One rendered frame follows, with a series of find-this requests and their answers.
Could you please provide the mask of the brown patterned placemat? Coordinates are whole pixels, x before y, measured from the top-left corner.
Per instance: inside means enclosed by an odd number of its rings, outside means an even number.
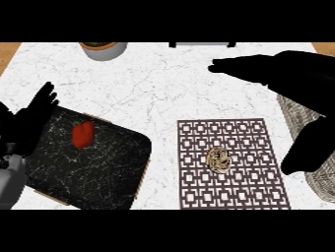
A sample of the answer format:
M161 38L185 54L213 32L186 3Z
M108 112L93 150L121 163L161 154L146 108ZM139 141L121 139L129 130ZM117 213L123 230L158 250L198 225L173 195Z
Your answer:
M231 166L209 170L206 157L223 147ZM290 201L265 121L255 119L178 122L179 200L192 210L286 210Z

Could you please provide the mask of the grey plant pot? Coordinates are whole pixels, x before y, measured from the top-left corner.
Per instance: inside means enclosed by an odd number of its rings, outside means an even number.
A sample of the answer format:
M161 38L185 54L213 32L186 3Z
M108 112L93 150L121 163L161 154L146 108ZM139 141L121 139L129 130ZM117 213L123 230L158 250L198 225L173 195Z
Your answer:
M87 57L95 61L111 61L126 51L126 42L99 42L96 45L80 42Z

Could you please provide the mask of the beige cupcake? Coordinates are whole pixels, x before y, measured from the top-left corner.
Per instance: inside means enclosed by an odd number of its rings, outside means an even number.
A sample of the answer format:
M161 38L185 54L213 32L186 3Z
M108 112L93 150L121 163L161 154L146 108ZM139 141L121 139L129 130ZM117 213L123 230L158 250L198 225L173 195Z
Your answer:
M226 149L223 147L213 147L209 150L206 164L209 170L215 173L225 173L228 171L231 166L231 160Z

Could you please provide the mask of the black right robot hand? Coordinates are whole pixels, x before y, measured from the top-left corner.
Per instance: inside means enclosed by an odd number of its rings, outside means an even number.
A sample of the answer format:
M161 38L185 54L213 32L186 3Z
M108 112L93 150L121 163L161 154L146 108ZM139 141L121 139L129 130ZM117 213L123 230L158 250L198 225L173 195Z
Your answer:
M318 113L281 162L283 174L317 171L335 152L335 57L286 50L272 56L215 59L209 71L260 84Z

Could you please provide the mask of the black marble cutting board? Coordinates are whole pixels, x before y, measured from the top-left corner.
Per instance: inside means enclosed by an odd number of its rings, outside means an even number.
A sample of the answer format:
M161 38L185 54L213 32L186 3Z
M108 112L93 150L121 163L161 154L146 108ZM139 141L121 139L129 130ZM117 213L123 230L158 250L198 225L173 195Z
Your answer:
M71 143L77 121L95 126L95 140L83 149ZM126 210L149 154L151 142L142 134L58 107L27 158L27 185L81 210Z

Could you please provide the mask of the red pepper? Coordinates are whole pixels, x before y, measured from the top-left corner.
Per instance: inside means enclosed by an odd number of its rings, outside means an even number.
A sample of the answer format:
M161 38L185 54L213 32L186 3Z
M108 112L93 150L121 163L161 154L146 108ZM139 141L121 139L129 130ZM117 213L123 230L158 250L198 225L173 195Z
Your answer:
M90 121L74 122L71 130L71 143L77 149L87 148L95 139L95 126Z

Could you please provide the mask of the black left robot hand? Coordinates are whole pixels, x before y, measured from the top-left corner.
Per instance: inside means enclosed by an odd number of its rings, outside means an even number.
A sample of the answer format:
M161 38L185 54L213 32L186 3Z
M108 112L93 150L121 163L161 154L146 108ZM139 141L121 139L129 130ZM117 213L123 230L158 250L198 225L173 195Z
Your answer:
M13 113L0 101L0 159L28 157L37 147L41 128L58 106L53 84L46 82L30 105Z

